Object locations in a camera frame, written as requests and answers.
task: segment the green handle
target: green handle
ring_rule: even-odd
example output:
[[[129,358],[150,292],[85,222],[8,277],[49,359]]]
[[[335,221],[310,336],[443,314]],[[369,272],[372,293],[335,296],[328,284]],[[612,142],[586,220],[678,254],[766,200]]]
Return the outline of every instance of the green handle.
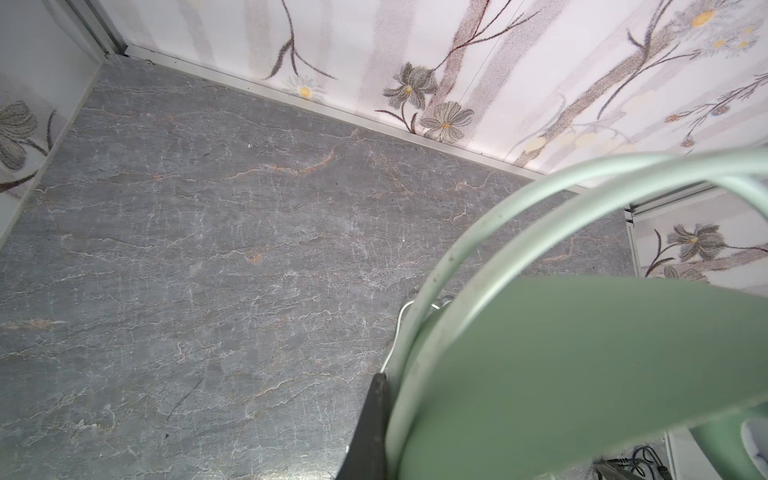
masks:
[[[680,187],[702,178],[710,179],[716,184],[725,179],[723,188],[739,194],[768,218],[768,190],[756,180],[739,177],[768,174],[766,154],[768,150],[691,155],[625,174],[569,200],[517,235],[496,253],[455,298],[451,308],[426,340],[414,367],[403,377],[386,431],[390,478],[397,475],[400,456],[419,404],[426,394],[429,377],[440,363],[443,354],[488,303],[525,267],[567,235],[615,208],[655,191]],[[432,282],[427,281],[427,284],[436,281],[437,277],[433,277]],[[401,360],[402,351],[410,350],[412,330],[418,329],[420,325],[420,322],[409,324],[410,320],[411,317],[407,316],[401,332],[403,342],[393,350],[388,370],[400,371],[400,366],[404,365]]]
[[[741,437],[744,423],[755,418],[768,419],[768,402],[719,416],[690,430],[723,480],[765,480]]]

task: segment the flower pattern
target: flower pattern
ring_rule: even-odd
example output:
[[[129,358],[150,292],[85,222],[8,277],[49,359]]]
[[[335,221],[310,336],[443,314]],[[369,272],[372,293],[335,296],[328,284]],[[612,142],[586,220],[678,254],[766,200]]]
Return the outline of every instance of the flower pattern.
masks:
[[[464,137],[458,127],[471,124],[474,113],[470,108],[462,110],[462,106],[455,101],[447,101],[435,108],[435,117],[422,118],[419,123],[429,129],[424,133],[425,137],[453,144]]]
[[[674,280],[690,280],[692,282],[710,282],[706,276],[704,276],[699,270],[696,270],[695,268],[689,268],[688,270],[679,273],[675,267],[670,265],[664,267],[664,278],[670,278]]]
[[[717,117],[719,115],[722,115],[730,110],[730,107],[728,105],[718,105],[712,110],[712,116]]]
[[[323,95],[326,93],[325,89],[316,81],[303,75],[288,77],[283,91],[317,103],[323,103]]]
[[[697,223],[691,233],[678,224],[674,226],[674,232],[667,235],[667,243],[680,245],[681,262],[687,262],[696,255],[705,261],[713,260],[723,248],[728,247],[719,229],[719,225]]]
[[[397,88],[385,88],[384,96],[389,97],[389,105],[400,108],[406,101],[423,110],[426,107],[426,95],[437,91],[435,72],[425,67],[414,67],[406,62],[400,72],[394,76],[400,83]]]
[[[0,161],[10,171],[24,167],[27,152],[22,144],[37,130],[38,121],[24,101],[15,101],[0,110]]]
[[[742,0],[696,0],[677,13],[674,30],[699,55],[738,55],[755,45],[763,22],[745,12],[745,5]]]

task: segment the white wire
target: white wire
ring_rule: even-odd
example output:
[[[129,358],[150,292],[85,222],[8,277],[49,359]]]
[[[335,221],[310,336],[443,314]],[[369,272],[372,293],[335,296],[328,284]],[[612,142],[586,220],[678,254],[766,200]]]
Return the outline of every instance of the white wire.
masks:
[[[397,316],[397,327],[395,328],[395,340],[392,342],[392,348],[389,349],[389,355],[387,355],[386,358],[384,359],[384,365],[382,365],[382,369],[379,370],[379,373],[384,373],[384,369],[386,368],[386,364],[389,362],[389,357],[391,357],[392,356],[392,352],[395,351],[395,345],[397,345],[397,336],[400,333],[400,322],[402,322],[402,314],[406,311],[406,308],[411,306],[414,302],[415,302],[415,300],[409,300],[409,301],[406,302],[405,305],[403,305],[400,308],[400,313]],[[451,302],[451,300],[448,300],[447,302],[443,303],[443,306],[448,305],[450,302]],[[440,310],[440,307],[435,305],[434,303],[432,304],[432,308],[435,309],[435,310]]]

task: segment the light green cable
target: light green cable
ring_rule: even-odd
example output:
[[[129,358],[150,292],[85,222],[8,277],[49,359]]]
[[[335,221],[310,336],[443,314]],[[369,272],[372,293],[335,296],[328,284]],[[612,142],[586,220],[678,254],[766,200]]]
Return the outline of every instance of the light green cable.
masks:
[[[451,245],[448,252],[443,255],[435,269],[429,274],[399,328],[397,342],[393,346],[392,352],[387,356],[388,365],[383,370],[387,375],[392,397],[397,396],[408,353],[429,311],[429,306],[451,279],[453,273],[480,243],[488,239],[515,215],[552,194],[591,178],[624,174],[674,158],[677,158],[677,155],[624,154],[574,165],[524,186],[480,217]]]
[[[569,200],[517,235],[467,283],[430,333],[405,377],[386,432],[390,478],[397,473],[412,421],[442,354],[527,265],[567,235],[632,200],[702,179],[721,179],[717,183],[739,194],[768,217],[768,191],[762,187],[757,190],[753,181],[734,177],[746,174],[768,174],[768,151],[734,151],[665,162],[625,174]]]
[[[768,214],[766,214],[768,212],[766,188],[759,181],[745,177],[722,177],[711,182],[732,194],[738,195],[768,220]]]

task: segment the daisy pattern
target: daisy pattern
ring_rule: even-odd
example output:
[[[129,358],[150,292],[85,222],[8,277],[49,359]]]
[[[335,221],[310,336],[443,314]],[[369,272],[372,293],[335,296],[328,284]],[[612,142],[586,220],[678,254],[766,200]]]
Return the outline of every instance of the daisy pattern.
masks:
[[[323,95],[326,91],[312,78],[299,75],[297,77],[288,77],[283,91],[299,98],[323,103]]]
[[[696,0],[678,12],[674,30],[689,49],[699,55],[738,55],[757,42],[763,24],[744,7],[749,0]]]
[[[470,108],[462,110],[462,106],[455,101],[447,101],[437,106],[435,117],[422,118],[419,123],[429,129],[424,133],[425,137],[453,144],[464,137],[457,127],[471,124],[474,113]]]

